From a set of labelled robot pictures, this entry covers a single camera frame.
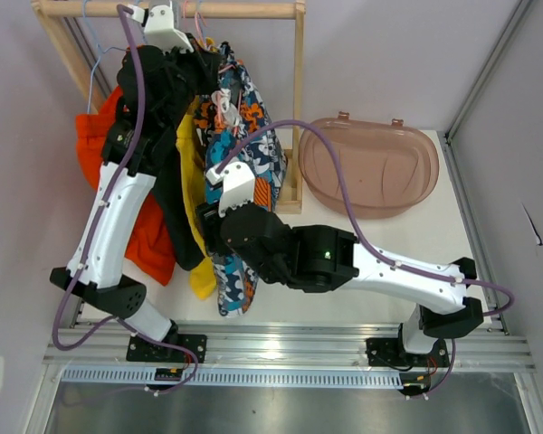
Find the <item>wooden rod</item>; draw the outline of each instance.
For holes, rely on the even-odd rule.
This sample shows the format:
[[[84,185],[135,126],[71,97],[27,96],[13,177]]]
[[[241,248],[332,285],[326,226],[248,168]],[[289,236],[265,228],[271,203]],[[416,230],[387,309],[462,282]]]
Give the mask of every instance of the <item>wooden rod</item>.
[[[306,13],[305,0],[296,2],[296,32],[293,51],[293,118],[301,119],[301,101],[303,87],[304,62],[304,14]],[[296,200],[301,201],[301,170],[299,158],[300,129],[295,127],[291,140],[292,151],[292,177],[293,187],[296,189]]]
[[[101,2],[90,1],[86,4],[87,16],[112,17],[118,16],[117,5],[128,5],[132,2]],[[148,7],[148,2],[141,2],[141,7]],[[223,19],[296,19],[296,4],[294,3],[202,3],[199,12],[204,18]],[[41,0],[40,8],[46,16],[79,17],[82,16],[82,1],[69,0],[66,2]],[[185,17],[195,16],[196,3],[189,2]]]

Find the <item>orange shirt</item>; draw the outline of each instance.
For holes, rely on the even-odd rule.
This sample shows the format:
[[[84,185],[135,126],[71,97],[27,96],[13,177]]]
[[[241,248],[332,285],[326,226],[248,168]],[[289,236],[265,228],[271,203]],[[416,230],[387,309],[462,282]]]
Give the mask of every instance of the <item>orange shirt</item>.
[[[105,101],[97,115],[79,115],[76,117],[78,142],[76,145],[82,172],[90,186],[99,185],[102,147],[107,133],[115,122],[117,101],[122,92],[116,88]],[[125,258],[137,266],[161,285],[169,283],[175,268],[175,250],[169,238],[163,219],[163,211],[152,194],[147,196],[135,221]]]

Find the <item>translucent plastic lid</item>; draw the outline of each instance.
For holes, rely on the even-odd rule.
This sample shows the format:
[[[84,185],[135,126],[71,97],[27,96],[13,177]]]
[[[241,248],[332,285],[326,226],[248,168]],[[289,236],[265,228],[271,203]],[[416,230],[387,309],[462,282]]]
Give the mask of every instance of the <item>translucent plastic lid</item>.
[[[313,122],[336,148],[359,218],[382,219],[421,202],[436,186],[439,162],[434,143],[417,129],[337,118]],[[300,169],[314,195],[346,213],[336,170],[323,144],[306,131],[300,141]]]

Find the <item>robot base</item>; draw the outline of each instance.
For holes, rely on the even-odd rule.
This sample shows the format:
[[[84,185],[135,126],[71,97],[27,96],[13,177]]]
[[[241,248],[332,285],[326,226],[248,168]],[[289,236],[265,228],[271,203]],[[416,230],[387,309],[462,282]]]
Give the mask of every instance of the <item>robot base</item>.
[[[430,357],[433,357],[439,368],[447,368],[450,362],[443,339],[438,339],[434,343],[433,350],[429,354],[406,353],[402,347],[402,329],[398,337],[371,337],[367,339],[366,349],[368,364],[379,368],[390,366],[426,368],[430,366],[430,362],[428,362]]]
[[[167,335],[164,342],[183,346],[187,350],[195,353],[199,363],[205,361],[205,352],[207,350],[206,335],[176,335],[175,342],[169,342]],[[157,346],[148,343],[138,336],[130,338],[129,349],[127,350],[128,362],[161,362],[161,363],[185,363],[185,353],[171,350],[163,346]]]

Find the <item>white wall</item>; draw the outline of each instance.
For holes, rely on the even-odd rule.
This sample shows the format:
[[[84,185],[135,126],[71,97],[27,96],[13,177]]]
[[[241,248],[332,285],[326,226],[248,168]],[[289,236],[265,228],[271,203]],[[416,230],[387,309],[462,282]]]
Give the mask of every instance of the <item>white wall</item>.
[[[353,117],[445,130],[517,0],[309,0],[303,117]],[[104,45],[119,24],[92,20]],[[192,20],[187,30],[195,32]],[[208,20],[260,88],[272,118],[291,116],[293,22]],[[103,62],[115,83],[121,55]]]
[[[22,432],[92,192],[74,152],[79,92],[30,2],[0,2],[0,434]]]
[[[543,0],[535,2],[455,152],[496,278],[518,304],[506,315],[529,340],[543,380]]]

